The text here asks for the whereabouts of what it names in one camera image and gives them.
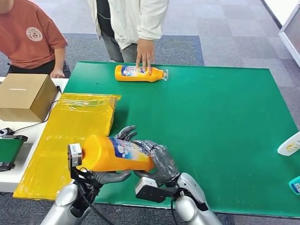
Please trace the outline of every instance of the yellow bottle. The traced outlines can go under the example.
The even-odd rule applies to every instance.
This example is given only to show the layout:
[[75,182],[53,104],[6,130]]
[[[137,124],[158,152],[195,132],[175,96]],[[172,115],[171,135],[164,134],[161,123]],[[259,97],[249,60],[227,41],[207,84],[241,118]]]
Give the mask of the yellow bottle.
[[131,142],[112,137],[91,135],[82,149],[82,165],[95,172],[145,170],[154,168],[150,155]]
[[142,67],[139,67],[137,70],[135,66],[124,66],[118,65],[115,69],[115,77],[118,81],[148,81],[155,82],[158,80],[167,80],[167,69],[164,72],[163,70],[150,67],[145,68],[144,71]]

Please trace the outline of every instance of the robot finger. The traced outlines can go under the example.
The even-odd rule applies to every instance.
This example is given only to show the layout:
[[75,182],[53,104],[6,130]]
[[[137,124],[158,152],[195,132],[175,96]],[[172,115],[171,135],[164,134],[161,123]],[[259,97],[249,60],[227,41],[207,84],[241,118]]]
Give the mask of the robot finger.
[[153,179],[153,174],[149,173],[149,172],[146,172],[146,171],[143,171],[143,170],[133,170],[133,172],[139,178],[146,177],[146,178]]
[[146,150],[147,152],[151,152],[153,145],[148,143],[147,141],[141,141],[141,140],[132,140],[132,143],[139,145],[140,147]]
[[115,138],[124,140],[126,136],[127,136],[129,133],[134,130],[135,128],[136,125],[124,127],[122,130],[121,130],[119,133],[116,134]]
[[124,137],[124,140],[128,142],[128,141],[130,141],[131,138],[133,138],[133,137],[134,137],[134,136],[136,136],[136,135],[137,135],[137,134],[138,134],[138,133],[137,133],[136,131],[131,132],[131,133],[127,135],[126,137]]
[[118,183],[127,180],[131,175],[130,171],[124,170],[122,172],[95,172],[94,176],[100,184]]

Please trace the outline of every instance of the yellow plastic bag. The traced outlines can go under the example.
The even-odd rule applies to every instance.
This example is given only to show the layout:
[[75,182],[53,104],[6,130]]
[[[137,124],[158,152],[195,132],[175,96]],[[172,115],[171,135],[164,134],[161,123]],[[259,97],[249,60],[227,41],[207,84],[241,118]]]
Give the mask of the yellow plastic bag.
[[63,93],[51,116],[15,198],[54,200],[57,191],[71,181],[67,146],[83,144],[92,135],[110,132],[120,96]]

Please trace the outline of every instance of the humanoid robot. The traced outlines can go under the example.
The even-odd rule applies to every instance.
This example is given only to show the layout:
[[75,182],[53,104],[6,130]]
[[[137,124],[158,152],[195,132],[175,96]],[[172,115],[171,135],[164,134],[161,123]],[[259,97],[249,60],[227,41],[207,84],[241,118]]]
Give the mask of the humanoid robot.
[[[135,128],[135,126],[125,127],[115,138],[130,141],[136,134],[133,132]],[[132,140],[132,142],[148,151],[156,167],[155,173],[134,171],[136,175],[140,177],[135,187],[137,198],[161,203],[167,197],[170,197],[172,213],[173,214],[173,202],[175,202],[176,213],[187,225],[222,225],[213,212],[210,210],[204,192],[191,175],[180,173],[165,146],[148,140]],[[79,144],[68,146],[69,169],[73,180],[57,195],[54,206],[41,225],[80,225],[90,210],[94,210],[104,221],[113,225],[97,212],[92,203],[102,186],[124,181],[130,176],[130,171],[116,173],[77,169],[76,167],[81,165],[81,161],[82,152]]]

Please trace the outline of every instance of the sleeve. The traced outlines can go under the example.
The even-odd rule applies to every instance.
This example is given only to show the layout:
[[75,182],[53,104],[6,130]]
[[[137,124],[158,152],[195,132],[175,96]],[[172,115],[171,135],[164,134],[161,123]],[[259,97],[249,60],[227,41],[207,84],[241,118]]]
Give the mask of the sleeve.
[[160,39],[169,0],[140,0],[139,38]]
[[54,22],[43,10],[37,7],[36,14],[51,48],[64,48],[68,45],[64,36],[54,24]]

